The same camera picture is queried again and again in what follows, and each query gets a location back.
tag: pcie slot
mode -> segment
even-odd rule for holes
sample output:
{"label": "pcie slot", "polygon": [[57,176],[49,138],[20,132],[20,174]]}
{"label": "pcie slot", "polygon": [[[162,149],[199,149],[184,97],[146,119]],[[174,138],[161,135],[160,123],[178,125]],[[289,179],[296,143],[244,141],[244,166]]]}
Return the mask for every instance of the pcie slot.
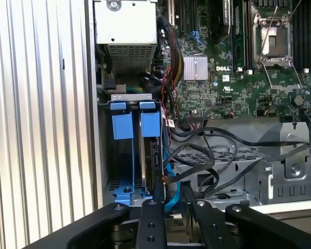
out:
{"label": "pcie slot", "polygon": [[176,0],[176,13],[179,13],[178,27],[181,32],[190,34],[196,29],[196,1]]}
{"label": "pcie slot", "polygon": [[251,0],[244,0],[244,30],[245,30],[245,61],[246,69],[252,69],[252,16]]}
{"label": "pcie slot", "polygon": [[171,25],[175,25],[175,7],[174,0],[168,0],[168,19]]}

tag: blue plastic tab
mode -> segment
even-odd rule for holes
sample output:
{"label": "blue plastic tab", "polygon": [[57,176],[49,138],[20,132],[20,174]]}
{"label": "blue plastic tab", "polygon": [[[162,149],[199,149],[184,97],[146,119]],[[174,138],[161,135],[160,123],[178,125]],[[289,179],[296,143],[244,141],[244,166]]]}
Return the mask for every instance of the blue plastic tab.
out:
{"label": "blue plastic tab", "polygon": [[126,109],[126,103],[125,102],[111,103],[110,109],[111,110],[125,110]]}
{"label": "blue plastic tab", "polygon": [[142,137],[160,136],[160,113],[142,113]]}
{"label": "blue plastic tab", "polygon": [[114,202],[122,203],[129,206],[131,194],[135,192],[134,190],[135,189],[133,185],[128,179],[121,179],[119,188],[114,190],[114,194],[116,196]]}
{"label": "blue plastic tab", "polygon": [[113,115],[113,134],[115,140],[133,139],[133,118],[131,113],[122,115]]}
{"label": "blue plastic tab", "polygon": [[155,109],[156,108],[156,104],[155,102],[140,102],[139,103],[139,108],[140,109]]}

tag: silver heatsink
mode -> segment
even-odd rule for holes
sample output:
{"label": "silver heatsink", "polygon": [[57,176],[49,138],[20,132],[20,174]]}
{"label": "silver heatsink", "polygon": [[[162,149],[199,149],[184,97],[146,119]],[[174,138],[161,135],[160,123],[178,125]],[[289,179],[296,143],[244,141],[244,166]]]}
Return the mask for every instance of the silver heatsink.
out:
{"label": "silver heatsink", "polygon": [[184,80],[208,80],[207,56],[184,56]]}
{"label": "silver heatsink", "polygon": [[94,3],[96,40],[106,45],[115,74],[144,72],[150,65],[157,47],[156,3],[157,0]]}

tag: ribbed metal side panel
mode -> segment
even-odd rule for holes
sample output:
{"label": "ribbed metal side panel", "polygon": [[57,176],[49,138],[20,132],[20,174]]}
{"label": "ribbed metal side panel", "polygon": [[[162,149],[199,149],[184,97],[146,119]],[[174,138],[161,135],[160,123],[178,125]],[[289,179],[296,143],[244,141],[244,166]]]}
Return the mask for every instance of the ribbed metal side panel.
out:
{"label": "ribbed metal side panel", "polygon": [[93,210],[84,1],[0,0],[0,248]]}

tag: green circuit board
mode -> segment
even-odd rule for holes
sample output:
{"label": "green circuit board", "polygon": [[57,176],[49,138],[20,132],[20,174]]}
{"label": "green circuit board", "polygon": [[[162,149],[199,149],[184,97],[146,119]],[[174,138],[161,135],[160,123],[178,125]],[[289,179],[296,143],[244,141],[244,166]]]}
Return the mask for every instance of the green circuit board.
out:
{"label": "green circuit board", "polygon": [[[304,98],[301,106],[305,109],[311,108],[311,73],[295,73],[292,67],[268,67],[267,72],[273,85],[292,86],[298,85],[301,81],[300,89],[291,91],[281,91],[270,88],[270,83],[263,69],[253,69],[253,74],[249,75],[246,70],[236,72],[235,67],[242,65],[244,53],[244,36],[237,34],[244,32],[244,21],[239,15],[241,10],[238,7],[232,9],[233,26],[228,37],[219,44],[213,44],[210,35],[210,22],[212,19],[209,2],[212,0],[191,0],[194,1],[194,10],[189,12],[191,6],[186,6],[187,18],[194,15],[196,30],[199,32],[199,41],[190,37],[187,31],[183,32],[179,22],[175,25],[179,34],[179,44],[183,56],[193,56],[202,54],[208,60],[207,80],[182,80],[177,86],[176,119],[184,120],[186,117],[200,117],[208,109],[215,109],[221,106],[231,110],[234,118],[261,117],[270,106],[278,104],[291,104],[295,96]],[[257,1],[253,6],[261,16],[271,17],[274,8],[258,7]],[[277,17],[289,15],[292,9],[292,2],[288,0],[288,6],[279,8]],[[170,54],[165,54],[165,63],[169,63]],[[217,67],[230,69],[229,71],[219,71]],[[278,108],[269,112],[268,117],[289,116],[286,108]],[[213,110],[210,112],[210,119],[221,119],[225,117],[225,111]]]}

